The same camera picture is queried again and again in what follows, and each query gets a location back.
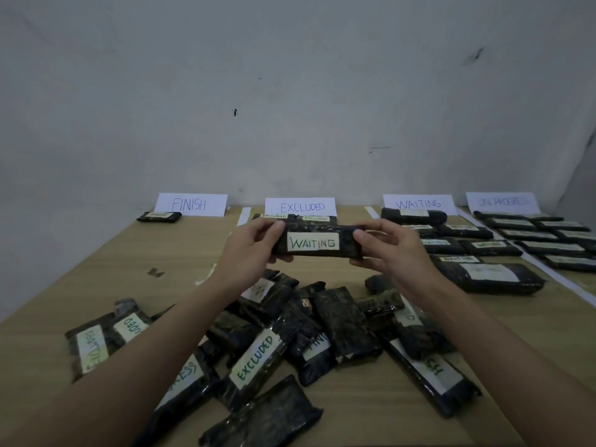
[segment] sign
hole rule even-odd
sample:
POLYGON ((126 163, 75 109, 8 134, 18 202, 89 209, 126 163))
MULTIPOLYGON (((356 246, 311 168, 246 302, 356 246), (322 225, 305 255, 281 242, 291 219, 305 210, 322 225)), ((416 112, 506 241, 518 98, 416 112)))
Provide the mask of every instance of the sign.
POLYGON ((223 216, 227 194, 160 193, 155 211, 179 211, 184 216, 223 216))
POLYGON ((441 210, 457 215, 451 194, 384 194, 383 203, 388 209, 441 210))
POLYGON ((266 198, 264 212, 267 214, 337 216, 335 198, 266 198))
POLYGON ((540 213, 533 193, 466 193, 470 211, 540 213))

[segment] person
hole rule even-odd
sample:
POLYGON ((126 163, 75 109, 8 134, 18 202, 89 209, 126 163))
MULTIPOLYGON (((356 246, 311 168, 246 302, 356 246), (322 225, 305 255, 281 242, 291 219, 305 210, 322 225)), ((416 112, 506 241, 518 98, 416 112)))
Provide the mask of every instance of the person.
MULTIPOLYGON (((443 277, 415 231, 383 219, 360 224, 366 232, 356 230, 354 239, 366 258, 350 262, 386 274, 434 317, 525 443, 593 444, 594 392, 443 277)), ((211 277, 2 445, 128 447, 214 317, 274 262, 271 250, 283 230, 283 222, 264 218, 236 228, 211 277)))

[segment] paper label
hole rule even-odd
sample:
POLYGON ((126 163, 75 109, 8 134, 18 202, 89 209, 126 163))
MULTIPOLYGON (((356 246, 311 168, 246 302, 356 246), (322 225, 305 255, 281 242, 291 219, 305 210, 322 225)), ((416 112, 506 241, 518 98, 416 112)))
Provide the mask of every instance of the paper label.
POLYGON ((337 216, 335 198, 265 198, 264 212, 337 216))
POLYGON ((472 279, 477 281, 519 282, 516 274, 501 264, 462 263, 461 266, 464 267, 472 279))
POLYGON ((575 221, 542 221, 542 224, 550 227, 582 228, 584 225, 575 221))
POLYGON ((547 232, 533 232, 533 231, 510 231, 508 229, 502 229, 502 233, 509 235, 510 237, 536 237, 536 238, 550 238, 555 240, 558 238, 556 235, 547 232))
POLYGON ((420 321, 420 318, 418 318, 418 315, 416 314, 416 311, 413 309, 412 305, 408 300, 406 300, 406 298, 404 298, 403 295, 400 296, 404 302, 404 308, 393 312, 395 319, 401 323, 404 328, 407 326, 421 325, 422 322, 420 321))
POLYGON ((464 379, 453 367, 451 367, 449 362, 444 360, 438 354, 433 354, 422 361, 413 360, 408 356, 404 347, 402 347, 402 344, 399 342, 399 339, 393 339, 391 345, 393 345, 395 349, 399 351, 410 364, 412 364, 413 368, 415 368, 440 395, 443 395, 464 379))
POLYGON ((458 214, 451 194, 384 194, 383 203, 388 209, 441 210, 448 215, 458 214))
POLYGON ((435 240, 433 238, 422 238, 420 240, 422 242, 422 244, 446 244, 446 245, 450 245, 451 243, 449 242, 449 240, 435 240))
POLYGON ((260 303, 274 285, 275 283, 273 281, 260 278, 255 285, 244 290, 240 296, 255 303, 260 303))
POLYGON ((432 229, 433 226, 430 224, 402 224, 403 228, 414 229, 415 231, 419 231, 421 229, 432 229))
POLYGON ((446 224, 445 226, 453 229, 454 231, 479 231, 480 229, 476 226, 467 226, 467 225, 454 225, 454 224, 446 224))
POLYGON ((339 251, 339 233, 288 232, 288 251, 339 251))
POLYGON ((288 214, 287 213, 279 213, 279 214, 264 214, 261 213, 262 218, 276 218, 276 219, 287 219, 288 218, 288 214))
POLYGON ((229 372, 229 379, 238 389, 242 389, 252 381, 281 343, 281 337, 271 329, 263 330, 246 353, 234 364, 229 372))
POLYGON ((110 357, 100 325, 79 332, 76 335, 76 342, 79 347, 80 368, 83 375, 110 357))
POLYGON ((114 329, 126 343, 129 343, 148 327, 149 325, 141 320, 137 314, 130 314, 114 325, 114 329))
POLYGON ((169 218, 172 216, 172 213, 173 212, 167 212, 167 211, 150 211, 145 216, 151 217, 151 218, 169 218))
POLYGON ((504 241, 474 241, 474 248, 504 248, 507 243, 504 241))
POLYGON ((473 255, 451 255, 451 257, 439 257, 441 262, 456 263, 480 263, 480 260, 473 255))
POLYGON ((559 231, 566 237, 583 238, 585 240, 596 240, 596 235, 590 232, 559 231))
POLYGON ((170 386, 170 389, 168 389, 161 399, 161 402, 159 402, 157 408, 165 405, 168 401, 180 394, 180 392, 188 389, 192 383, 197 381, 197 379, 203 375, 205 375, 205 373, 203 373, 201 366, 198 364, 197 358, 192 354, 186 364, 184 364, 183 369, 180 370, 180 373, 176 377, 176 381, 174 381, 170 386))
POLYGON ((327 334, 322 332, 319 334, 319 337, 317 337, 315 341, 311 344, 311 346, 309 346, 306 349, 304 354, 302 354, 302 357, 304 358, 304 360, 311 360, 317 354, 323 353, 330 347, 331 344, 329 343, 329 338, 327 337, 327 334))
POLYGON ((585 251, 578 244, 566 244, 566 243, 543 243, 541 241, 522 241, 522 244, 532 248, 545 248, 545 249, 565 249, 567 251, 585 251))
POLYGON ((428 210, 399 209, 402 216, 428 216, 428 210))
POLYGON ((504 213, 540 213, 532 193, 466 193, 470 211, 501 211, 504 213))
POLYGON ((594 265, 596 266, 596 260, 594 259, 584 259, 583 257, 565 257, 563 255, 545 255, 548 260, 551 262, 557 263, 583 263, 585 265, 594 265))
POLYGON ((492 218, 497 224, 519 224, 520 226, 533 226, 533 224, 525 219, 499 219, 492 218))
POLYGON ((302 219, 302 221, 320 221, 327 223, 332 220, 329 216, 301 216, 300 219, 302 219))
POLYGON ((227 194, 160 193, 154 210, 179 211, 185 216, 223 216, 227 204, 227 194))

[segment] black package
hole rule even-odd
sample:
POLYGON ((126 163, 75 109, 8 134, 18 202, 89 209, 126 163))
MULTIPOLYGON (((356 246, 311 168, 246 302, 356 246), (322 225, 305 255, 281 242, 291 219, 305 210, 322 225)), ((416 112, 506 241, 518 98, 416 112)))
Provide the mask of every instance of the black package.
POLYGON ((203 433, 207 447, 284 447, 312 427, 323 410, 309 402, 294 376, 289 375, 237 413, 203 433))
POLYGON ((445 417, 452 417, 474 396, 482 395, 472 381, 439 354, 416 361, 408 357, 392 329, 378 331, 377 337, 445 417))
POLYGON ((279 270, 270 270, 269 268, 265 268, 263 271, 263 278, 272 280, 279 274, 279 270))
POLYGON ((433 262, 454 262, 454 263, 483 263, 474 255, 431 255, 433 262))
POLYGON ((441 210, 381 209, 381 218, 397 224, 430 224, 438 226, 447 221, 447 214, 441 210))
POLYGON ((312 303, 315 313, 323 322, 338 363, 382 353, 381 345, 370 331, 366 317, 346 287, 316 293, 312 303))
POLYGON ((294 340, 288 344, 286 357, 298 358, 322 333, 323 328, 302 310, 302 301, 294 299, 284 308, 284 313, 292 317, 298 326, 294 340))
POLYGON ((222 379, 218 399, 233 413, 252 400, 281 362, 287 345, 300 328, 293 314, 283 312, 262 330, 222 379))
POLYGON ((562 221, 562 216, 553 216, 547 213, 519 214, 503 213, 500 211, 475 211, 474 216, 478 219, 502 218, 502 219, 529 219, 532 221, 562 221))
POLYGON ((366 318, 388 314, 404 308, 404 302, 395 288, 390 288, 366 298, 360 298, 356 300, 356 304, 366 318))
POLYGON ((277 273, 276 276, 270 279, 273 282, 277 282, 279 284, 287 285, 288 287, 295 288, 300 284, 298 279, 294 279, 291 276, 288 276, 285 273, 277 273))
POLYGON ((205 403, 218 383, 219 376, 207 364, 203 351, 197 348, 180 370, 132 447, 147 447, 158 441, 205 403))
POLYGON ((566 231, 576 232, 590 232, 590 228, 575 221, 539 221, 535 220, 534 224, 543 231, 556 231, 558 229, 565 229, 566 231))
POLYGON ((114 316, 120 317, 127 312, 136 312, 139 306, 134 298, 123 298, 114 303, 114 316))
POLYGON ((362 247, 354 240, 354 231, 362 226, 286 224, 275 243, 272 255, 316 255, 362 259, 362 247))
POLYGON ((596 233, 558 230, 555 235, 565 241, 596 243, 596 233))
POLYGON ((589 257, 589 253, 578 244, 552 243, 542 241, 516 241, 530 254, 568 255, 570 257, 589 257))
POLYGON ((461 247, 457 240, 451 238, 421 238, 420 241, 428 254, 466 254, 466 250, 461 247))
POLYGON ((402 224, 402 227, 418 232, 420 238, 437 238, 439 232, 430 224, 402 224))
POLYGON ((595 259, 586 259, 585 257, 566 257, 565 255, 542 255, 540 258, 544 260, 544 262, 546 262, 551 268, 596 273, 595 259))
POLYGON ((478 238, 480 240, 490 240, 494 237, 494 234, 487 228, 469 224, 442 224, 437 229, 443 237, 478 238))
POLYGON ((292 362, 298 372, 298 380, 305 387, 327 375, 337 366, 335 353, 325 332, 320 333, 302 356, 292 362))
POLYGON ((469 293, 531 295, 544 287, 544 279, 521 263, 435 262, 443 275, 469 293))
POLYGON ((179 211, 146 211, 137 221, 144 223, 175 223, 183 214, 179 211))
POLYGON ((296 222, 296 219, 298 217, 292 213, 280 213, 280 214, 255 213, 255 215, 253 216, 253 219, 257 219, 257 218, 273 218, 273 219, 279 219, 279 220, 286 221, 286 222, 296 222))
POLYGON ((486 218, 483 222, 488 227, 496 229, 518 229, 522 231, 538 230, 534 223, 527 219, 486 218))
POLYGON ((375 274, 364 281, 364 285, 371 295, 384 292, 393 288, 393 283, 389 277, 384 274, 375 274))
POLYGON ((223 310, 211 323, 207 337, 223 348, 231 358, 239 358, 255 340, 259 331, 257 325, 223 310))
POLYGON ((241 293, 239 301, 273 320, 291 300, 293 293, 292 287, 260 278, 255 285, 241 293))
POLYGON ((73 358, 73 383, 118 351, 119 346, 109 335, 114 318, 112 313, 105 314, 64 334, 73 358))
POLYGON ((296 222, 301 224, 323 223, 337 226, 337 216, 298 216, 296 217, 296 222))
MULTIPOLYGON (((158 312, 157 314, 150 316, 151 321, 159 320, 163 314, 165 314, 168 310, 170 310, 173 307, 174 305, 162 310, 161 312, 158 312)), ((198 346, 201 348, 201 350, 203 350, 203 353, 205 353, 205 356, 207 357, 207 360, 210 364, 214 364, 224 355, 224 350, 221 349, 219 346, 215 345, 215 343, 207 336, 203 336, 203 338, 198 343, 198 346)))
POLYGON ((506 240, 460 240, 459 244, 464 247, 468 254, 477 255, 479 257, 486 257, 491 255, 512 255, 514 257, 519 257, 523 254, 519 248, 515 247, 506 240))
POLYGON ((560 241, 555 234, 549 232, 516 231, 511 229, 501 229, 500 232, 503 234, 503 237, 509 240, 560 241))

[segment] wall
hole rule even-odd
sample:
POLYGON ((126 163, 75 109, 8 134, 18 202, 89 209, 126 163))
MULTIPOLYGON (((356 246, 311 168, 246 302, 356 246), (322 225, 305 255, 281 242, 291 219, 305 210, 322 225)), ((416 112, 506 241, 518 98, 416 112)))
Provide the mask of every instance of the wall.
POLYGON ((596 119, 595 7, 0 0, 2 310, 159 191, 519 190, 554 209, 596 119))

